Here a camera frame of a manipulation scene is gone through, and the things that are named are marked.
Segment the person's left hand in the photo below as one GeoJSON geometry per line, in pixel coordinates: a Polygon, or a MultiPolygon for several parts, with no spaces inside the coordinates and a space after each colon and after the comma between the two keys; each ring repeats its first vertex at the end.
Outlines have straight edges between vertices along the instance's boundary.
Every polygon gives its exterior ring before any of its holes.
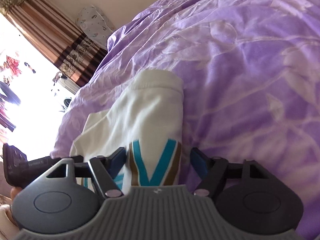
{"type": "Polygon", "coordinates": [[[11,197],[1,195],[1,209],[0,209],[0,236],[1,240],[13,239],[18,233],[19,228],[13,219],[11,213],[11,204],[13,199],[22,191],[20,187],[11,189],[11,197]]]}

